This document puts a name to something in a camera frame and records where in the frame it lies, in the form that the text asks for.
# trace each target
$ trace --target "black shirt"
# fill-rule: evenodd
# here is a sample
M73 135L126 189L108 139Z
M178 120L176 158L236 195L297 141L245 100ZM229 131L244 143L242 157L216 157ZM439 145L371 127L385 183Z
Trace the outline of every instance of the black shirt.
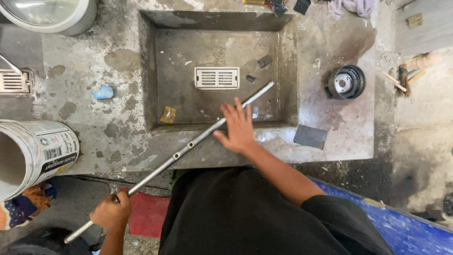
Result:
M176 182L165 254L393 254L353 202L314 196L301 207L250 167L191 171Z

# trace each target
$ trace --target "hand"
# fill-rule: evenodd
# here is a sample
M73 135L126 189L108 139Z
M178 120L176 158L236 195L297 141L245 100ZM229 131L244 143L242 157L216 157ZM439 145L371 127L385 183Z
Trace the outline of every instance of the hand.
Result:
M119 204L113 201L115 195L110 195L90 213L91 221L107 231L115 227L126 227L130 217L131 207L126 191L118 191L117 196L121 201Z
M257 145L255 132L253 131L251 107L246 106L247 116L244 115L239 98L234 98L236 108L229 103L220 106L226 118L228 126L228 137L222 132L214 131L214 136L219 139L222 145L234 152L244 154L247 150Z

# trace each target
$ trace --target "bucket label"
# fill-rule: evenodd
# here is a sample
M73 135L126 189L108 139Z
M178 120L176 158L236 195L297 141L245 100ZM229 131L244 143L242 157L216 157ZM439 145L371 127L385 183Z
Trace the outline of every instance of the bucket label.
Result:
M71 155L67 155L67 156L61 157L59 159L55 159L55 160L49 161L47 163L44 163L43 168L41 169L41 174L50 172L54 169L57 169L59 167L72 163L76 160L76 158L77 158L77 152L75 152Z
M65 125L54 121L33 121L33 125L27 125L27 128L37 136L42 155L41 173L35 184L70 168L77 160L77 137Z

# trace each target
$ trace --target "drain grate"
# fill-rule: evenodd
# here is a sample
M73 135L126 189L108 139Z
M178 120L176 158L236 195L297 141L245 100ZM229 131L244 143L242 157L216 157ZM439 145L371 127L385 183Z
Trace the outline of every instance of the drain grate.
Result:
M199 89L239 88L238 67L196 67L195 87Z
M17 75L13 70L0 69L0 95L30 95L31 72L22 70L22 75Z

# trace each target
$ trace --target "barcode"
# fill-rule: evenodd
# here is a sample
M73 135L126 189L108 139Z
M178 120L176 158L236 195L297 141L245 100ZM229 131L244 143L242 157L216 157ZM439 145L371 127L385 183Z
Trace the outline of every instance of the barcode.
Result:
M54 157L61 156L61 146L44 150L44 158L46 160L52 159Z

